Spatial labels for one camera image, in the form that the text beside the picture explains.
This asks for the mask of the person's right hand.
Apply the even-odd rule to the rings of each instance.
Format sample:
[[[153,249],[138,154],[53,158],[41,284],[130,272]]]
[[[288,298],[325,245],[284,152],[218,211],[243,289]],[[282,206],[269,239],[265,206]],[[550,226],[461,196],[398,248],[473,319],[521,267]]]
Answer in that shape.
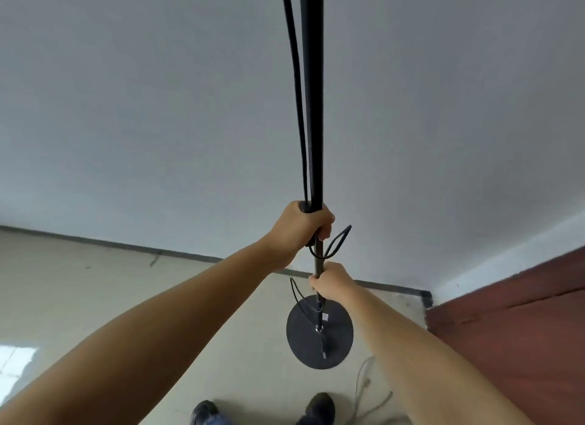
[[[347,303],[351,303],[355,294],[359,292],[359,286],[347,273],[345,267],[329,260],[324,262],[324,269],[320,274],[326,276],[326,299],[347,308]]]

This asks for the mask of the person's left hand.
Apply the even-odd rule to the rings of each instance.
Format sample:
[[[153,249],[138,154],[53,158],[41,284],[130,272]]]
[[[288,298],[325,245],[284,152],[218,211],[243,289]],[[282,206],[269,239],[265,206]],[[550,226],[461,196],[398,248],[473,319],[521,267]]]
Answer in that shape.
[[[306,213],[301,208],[304,203],[300,200],[289,203],[265,236],[277,269],[289,266],[313,238],[325,241],[331,235],[335,216],[329,208],[324,206],[316,212]]]

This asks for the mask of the black stand pole with round base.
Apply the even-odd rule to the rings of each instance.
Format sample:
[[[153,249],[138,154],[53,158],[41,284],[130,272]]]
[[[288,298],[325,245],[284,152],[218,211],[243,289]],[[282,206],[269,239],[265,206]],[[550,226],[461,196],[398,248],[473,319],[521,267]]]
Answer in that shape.
[[[301,144],[303,200],[324,206],[324,0],[300,0],[303,57],[300,58],[291,0],[283,0],[294,71]],[[353,345],[353,323],[340,303],[303,296],[294,280],[296,305],[287,319],[289,347],[313,370],[338,366]]]

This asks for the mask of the person's right forearm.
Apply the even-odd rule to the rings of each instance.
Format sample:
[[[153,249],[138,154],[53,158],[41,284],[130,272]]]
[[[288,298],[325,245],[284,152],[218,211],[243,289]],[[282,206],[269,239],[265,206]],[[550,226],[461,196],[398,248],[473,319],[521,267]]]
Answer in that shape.
[[[368,290],[351,285],[339,301],[413,425],[535,425],[470,362]]]

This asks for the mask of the person's left forearm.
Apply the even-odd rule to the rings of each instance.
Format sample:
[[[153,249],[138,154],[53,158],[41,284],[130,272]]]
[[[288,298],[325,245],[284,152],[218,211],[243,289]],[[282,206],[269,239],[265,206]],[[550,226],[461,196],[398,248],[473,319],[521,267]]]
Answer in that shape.
[[[265,236],[114,318],[0,408],[0,425],[138,425],[301,246]]]

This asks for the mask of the person's dark right shoe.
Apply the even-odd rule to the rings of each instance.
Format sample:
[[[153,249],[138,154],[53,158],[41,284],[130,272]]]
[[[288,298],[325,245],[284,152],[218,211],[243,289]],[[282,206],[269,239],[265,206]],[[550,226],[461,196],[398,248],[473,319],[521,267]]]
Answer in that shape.
[[[295,425],[334,425],[335,403],[326,392],[317,393]]]

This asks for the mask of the person's dark shoe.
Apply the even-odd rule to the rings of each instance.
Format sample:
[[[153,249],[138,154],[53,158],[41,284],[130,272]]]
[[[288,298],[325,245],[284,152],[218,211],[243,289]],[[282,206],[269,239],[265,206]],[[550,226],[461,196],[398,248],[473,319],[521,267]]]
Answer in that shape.
[[[214,425],[217,420],[221,420],[218,407],[211,400],[203,400],[192,411],[190,425]]]
[[[317,393],[295,425],[334,425],[335,403],[326,392]]]

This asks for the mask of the person's dark left shoe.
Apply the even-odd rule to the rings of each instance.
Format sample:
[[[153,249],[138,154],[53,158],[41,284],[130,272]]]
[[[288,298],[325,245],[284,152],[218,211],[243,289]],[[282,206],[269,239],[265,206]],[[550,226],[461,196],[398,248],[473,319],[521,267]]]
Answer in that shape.
[[[211,400],[203,400],[192,411],[190,425],[214,425],[217,420],[221,420],[218,407]]]

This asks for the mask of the brown wooden door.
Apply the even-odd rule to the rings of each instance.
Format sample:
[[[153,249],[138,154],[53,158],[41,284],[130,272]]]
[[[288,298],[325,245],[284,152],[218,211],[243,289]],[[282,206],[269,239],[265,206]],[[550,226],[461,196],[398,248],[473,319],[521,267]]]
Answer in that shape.
[[[585,246],[426,312],[536,425],[585,425]]]

